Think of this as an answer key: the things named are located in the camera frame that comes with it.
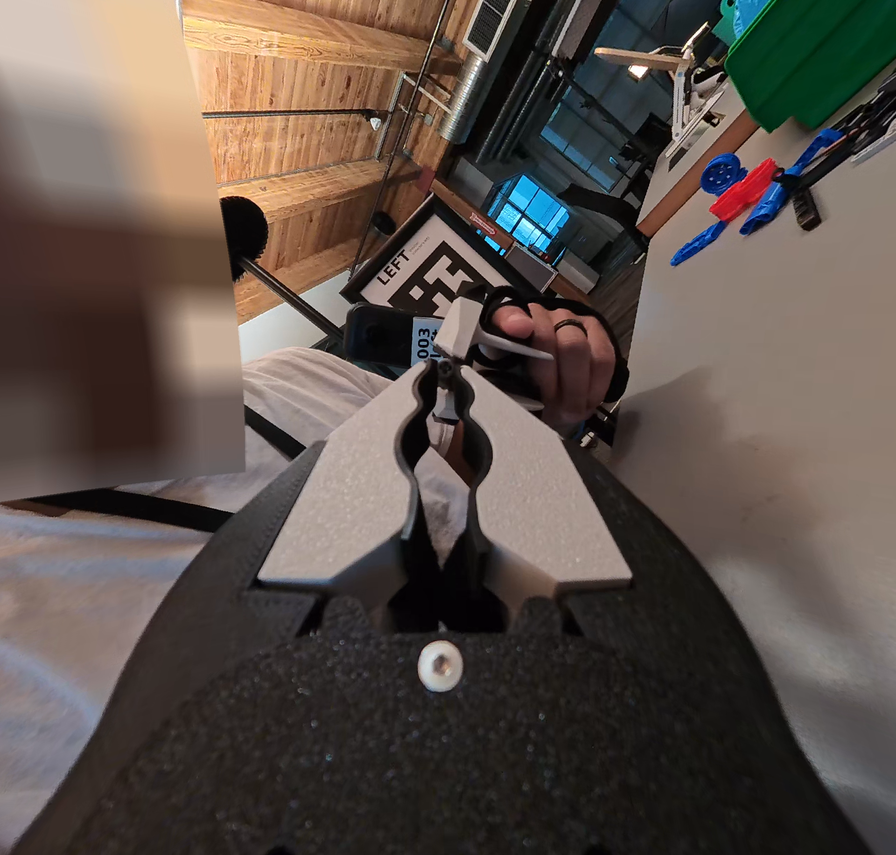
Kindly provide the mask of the window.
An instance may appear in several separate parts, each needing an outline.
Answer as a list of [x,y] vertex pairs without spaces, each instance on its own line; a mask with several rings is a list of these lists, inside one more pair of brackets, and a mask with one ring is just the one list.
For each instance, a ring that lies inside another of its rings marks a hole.
[[497,184],[487,215],[517,243],[548,263],[555,262],[565,247],[560,237],[570,219],[569,210],[525,174]]

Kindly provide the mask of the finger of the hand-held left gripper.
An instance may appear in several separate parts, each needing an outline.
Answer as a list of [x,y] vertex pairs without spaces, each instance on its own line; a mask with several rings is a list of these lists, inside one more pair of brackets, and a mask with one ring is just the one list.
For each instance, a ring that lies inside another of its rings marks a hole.
[[480,302],[459,297],[450,305],[442,319],[433,347],[442,360],[475,361],[476,335],[483,306]]
[[527,346],[512,338],[481,330],[481,360],[483,363],[513,363],[518,360],[554,361],[554,355]]

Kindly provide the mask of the white vent grille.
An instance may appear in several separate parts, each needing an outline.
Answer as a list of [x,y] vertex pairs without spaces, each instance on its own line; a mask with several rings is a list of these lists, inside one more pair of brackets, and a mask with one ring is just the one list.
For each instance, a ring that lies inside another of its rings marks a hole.
[[479,59],[488,61],[518,0],[477,0],[462,43]]

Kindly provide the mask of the flat blue lego beam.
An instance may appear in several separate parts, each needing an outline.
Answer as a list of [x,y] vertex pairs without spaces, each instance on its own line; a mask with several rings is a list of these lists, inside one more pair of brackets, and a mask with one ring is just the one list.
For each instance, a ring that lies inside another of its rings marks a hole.
[[677,267],[684,261],[688,260],[690,257],[693,257],[694,255],[706,249],[709,245],[716,242],[720,238],[727,227],[728,222],[720,220],[712,224],[704,231],[700,232],[700,234],[694,236],[690,241],[680,247],[675,252],[673,257],[670,258],[670,266]]

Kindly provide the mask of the wooden board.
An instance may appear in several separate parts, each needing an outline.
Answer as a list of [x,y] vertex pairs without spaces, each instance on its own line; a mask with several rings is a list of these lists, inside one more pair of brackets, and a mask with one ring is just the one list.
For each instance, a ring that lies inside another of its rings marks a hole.
[[678,54],[644,53],[611,47],[597,47],[593,54],[613,65],[625,66],[627,68],[634,66],[647,70],[664,70],[669,73],[677,71],[680,65],[686,64],[686,60]]

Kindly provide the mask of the person's left hand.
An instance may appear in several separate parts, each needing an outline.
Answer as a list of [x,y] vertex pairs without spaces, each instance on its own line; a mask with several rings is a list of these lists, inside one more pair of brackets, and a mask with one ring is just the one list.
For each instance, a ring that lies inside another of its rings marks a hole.
[[489,322],[498,334],[552,355],[530,359],[528,374],[543,403],[541,419],[569,438],[607,401],[621,356],[608,326],[574,302],[560,299],[526,308],[502,298]]

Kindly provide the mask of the green plastic bin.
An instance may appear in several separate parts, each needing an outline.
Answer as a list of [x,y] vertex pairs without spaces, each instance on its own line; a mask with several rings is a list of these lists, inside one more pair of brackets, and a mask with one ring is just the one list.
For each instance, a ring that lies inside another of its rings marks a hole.
[[816,129],[894,60],[895,0],[770,0],[735,34],[725,67],[754,122]]

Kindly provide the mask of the grey box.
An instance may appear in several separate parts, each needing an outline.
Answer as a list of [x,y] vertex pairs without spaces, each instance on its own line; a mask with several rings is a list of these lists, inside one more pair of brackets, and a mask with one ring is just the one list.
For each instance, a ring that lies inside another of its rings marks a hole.
[[557,269],[550,262],[519,243],[506,252],[504,259],[508,266],[540,293],[545,293],[558,276]]

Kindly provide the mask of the long blue lego piece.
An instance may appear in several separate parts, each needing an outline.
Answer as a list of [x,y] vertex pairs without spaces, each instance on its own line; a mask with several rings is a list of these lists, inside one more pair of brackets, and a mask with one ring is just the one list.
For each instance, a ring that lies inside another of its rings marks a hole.
[[794,186],[795,181],[803,175],[813,161],[843,138],[844,132],[830,127],[823,128],[791,167],[779,169],[776,180],[785,187]]

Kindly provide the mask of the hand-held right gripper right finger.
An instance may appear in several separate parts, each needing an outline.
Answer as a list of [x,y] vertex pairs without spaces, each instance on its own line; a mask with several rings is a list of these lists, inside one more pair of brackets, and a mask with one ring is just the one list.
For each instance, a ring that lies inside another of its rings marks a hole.
[[472,581],[508,611],[628,587],[633,571],[565,442],[473,368],[457,370],[454,399],[472,474]]

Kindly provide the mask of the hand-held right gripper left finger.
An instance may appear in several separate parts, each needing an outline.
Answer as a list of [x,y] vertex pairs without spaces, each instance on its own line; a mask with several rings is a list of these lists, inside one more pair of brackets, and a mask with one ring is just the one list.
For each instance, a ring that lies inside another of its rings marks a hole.
[[384,607],[434,570],[414,469],[430,447],[436,361],[407,370],[326,440],[257,579]]

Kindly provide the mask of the blue lego wheel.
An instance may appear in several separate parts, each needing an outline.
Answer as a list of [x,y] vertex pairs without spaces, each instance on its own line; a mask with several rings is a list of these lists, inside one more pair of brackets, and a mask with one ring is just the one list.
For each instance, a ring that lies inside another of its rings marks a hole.
[[748,171],[734,153],[715,155],[700,174],[700,188],[720,197],[732,186],[745,179]]

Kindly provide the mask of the blue lego connector piece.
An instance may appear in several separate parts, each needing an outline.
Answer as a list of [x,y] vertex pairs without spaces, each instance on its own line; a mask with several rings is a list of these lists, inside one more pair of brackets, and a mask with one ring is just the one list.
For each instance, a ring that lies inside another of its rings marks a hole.
[[771,223],[790,199],[789,190],[773,181],[739,229],[741,236],[749,236]]

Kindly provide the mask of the red lego piece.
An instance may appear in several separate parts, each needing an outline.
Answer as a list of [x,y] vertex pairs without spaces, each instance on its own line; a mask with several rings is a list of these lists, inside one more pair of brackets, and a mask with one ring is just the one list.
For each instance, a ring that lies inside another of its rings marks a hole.
[[750,171],[743,180],[732,184],[710,207],[710,212],[720,222],[732,222],[746,210],[760,202],[774,183],[778,164],[767,158]]

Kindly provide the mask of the metal air duct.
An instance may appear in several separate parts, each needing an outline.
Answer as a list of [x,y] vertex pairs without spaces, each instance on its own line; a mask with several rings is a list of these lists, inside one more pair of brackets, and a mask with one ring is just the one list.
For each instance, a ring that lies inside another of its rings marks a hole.
[[437,131],[451,145],[464,143],[469,135],[487,75],[487,65],[485,59],[472,52],[464,59]]

